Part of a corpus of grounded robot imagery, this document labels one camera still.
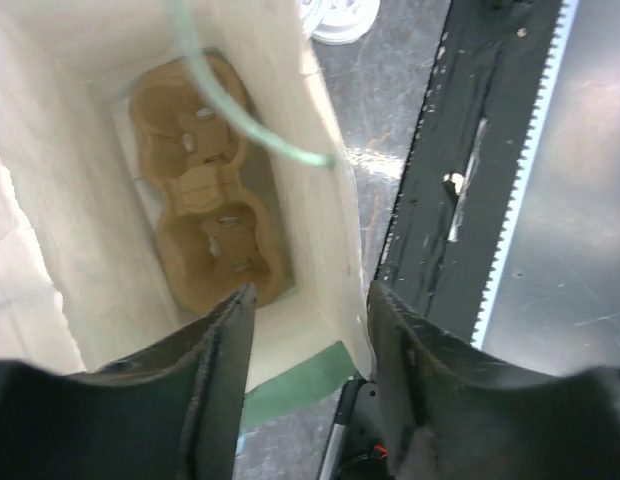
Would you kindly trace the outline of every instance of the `green tape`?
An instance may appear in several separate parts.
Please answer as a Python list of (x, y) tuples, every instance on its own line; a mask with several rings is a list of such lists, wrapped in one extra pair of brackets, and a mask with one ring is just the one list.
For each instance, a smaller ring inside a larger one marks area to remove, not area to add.
[(317, 403), (354, 375), (341, 342), (291, 368), (246, 395), (241, 428), (247, 429)]

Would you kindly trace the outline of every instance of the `paper bag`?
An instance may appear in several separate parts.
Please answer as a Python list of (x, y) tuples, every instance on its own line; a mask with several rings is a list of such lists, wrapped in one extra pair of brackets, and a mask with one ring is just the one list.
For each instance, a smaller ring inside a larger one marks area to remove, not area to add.
[[(0, 357), (94, 370), (193, 318), (158, 259), (127, 110), (145, 72), (182, 56), (170, 4), (0, 1)], [(292, 281), (257, 310), (247, 389), (335, 342), (367, 375), (356, 190), (297, 2), (191, 8), (264, 124), (337, 158), (269, 156)]]

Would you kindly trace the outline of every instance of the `scratch mark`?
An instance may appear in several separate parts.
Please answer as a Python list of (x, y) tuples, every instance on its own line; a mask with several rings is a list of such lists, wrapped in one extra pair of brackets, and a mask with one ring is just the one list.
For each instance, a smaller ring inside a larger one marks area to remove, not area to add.
[(575, 327), (582, 327), (584, 325), (592, 325), (593, 323), (599, 323), (599, 322), (605, 322), (606, 320), (613, 320), (617, 317), (620, 317), (620, 312), (617, 313), (613, 313), (611, 315), (603, 315), (601, 317), (597, 317), (593, 320), (587, 320), (585, 322), (579, 322), (579, 323), (575, 323), (574, 326)]
[(371, 138), (370, 140), (368, 140), (368, 143), (366, 144), (366, 146), (370, 150), (375, 150), (376, 149), (376, 143), (377, 142), (383, 142), (389, 136), (390, 136), (390, 132), (388, 130), (386, 130), (385, 132), (383, 132), (383, 134), (381, 135), (380, 138)]
[(565, 268), (568, 273), (570, 274), (570, 276), (572, 278), (574, 278), (579, 285), (581, 285), (583, 287), (583, 289), (588, 292), (588, 294), (594, 299), (596, 300), (596, 302), (603, 306), (603, 302), (601, 301), (601, 298), (599, 298), (599, 296), (594, 293), (594, 290), (592, 290), (592, 288), (590, 288), (590, 285), (588, 285), (582, 278), (581, 276), (572, 268), (570, 267), (570, 265), (568, 264), (568, 262), (566, 262), (563, 258), (561, 258), (559, 255), (557, 255), (556, 253), (552, 253), (552, 256), (555, 257), (559, 263), (561, 263), (561, 265), (563, 265), (563, 268)]
[(530, 307), (534, 306), (534, 305), (538, 305), (539, 303), (543, 303), (546, 302), (548, 299), (547, 298), (539, 298), (536, 300), (530, 300), (526, 303), (523, 303), (519, 306), (517, 306), (516, 310), (520, 313), (527, 313), (528, 310), (530, 309)]
[(474, 136), (470, 159), (468, 160), (466, 173), (463, 176), (463, 186), (461, 187), (461, 192), (459, 193), (459, 200), (457, 201), (454, 216), (452, 217), (452, 225), (450, 225), (450, 231), (448, 232), (449, 242), (456, 242), (459, 240), (459, 227), (463, 224), (463, 212), (466, 206), (468, 188), (470, 187), (470, 183), (472, 183), (472, 179), (479, 168), (479, 150), (481, 149), (481, 142), (486, 134), (487, 127), (488, 120), (486, 118), (482, 118), (479, 121), (479, 126), (477, 127), (477, 132)]
[(614, 341), (617, 343), (617, 345), (620, 346), (620, 325), (614, 319), (608, 320), (608, 323), (610, 325), (612, 325), (615, 328), (615, 330), (617, 331), (617, 336), (614, 339)]

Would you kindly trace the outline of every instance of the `green string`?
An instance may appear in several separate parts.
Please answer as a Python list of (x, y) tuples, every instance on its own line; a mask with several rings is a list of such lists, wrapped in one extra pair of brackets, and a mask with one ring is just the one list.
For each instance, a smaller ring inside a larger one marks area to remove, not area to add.
[(289, 144), (256, 122), (237, 105), (234, 99), (219, 85), (208, 62), (201, 54), (199, 39), (187, 5), (188, 0), (169, 1), (173, 8), (177, 36), (190, 66), (190, 71), (201, 94), (206, 98), (212, 109), (222, 115), (231, 126), (242, 132), (246, 137), (277, 154), (305, 165), (332, 168), (334, 165), (332, 156), (307, 152)]

